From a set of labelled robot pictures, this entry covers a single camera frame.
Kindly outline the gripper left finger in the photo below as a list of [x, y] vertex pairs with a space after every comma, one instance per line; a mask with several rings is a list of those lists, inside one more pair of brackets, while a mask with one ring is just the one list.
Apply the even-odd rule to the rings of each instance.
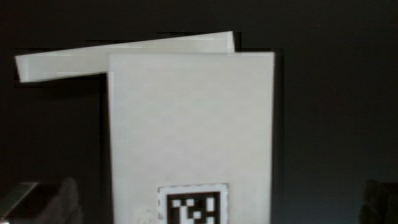
[[0, 199], [0, 224], [84, 224], [79, 185], [22, 182]]

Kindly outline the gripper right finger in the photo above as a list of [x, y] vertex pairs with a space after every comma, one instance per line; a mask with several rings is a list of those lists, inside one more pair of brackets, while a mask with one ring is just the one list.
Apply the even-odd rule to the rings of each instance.
[[398, 224], [398, 182], [367, 182], [360, 224]]

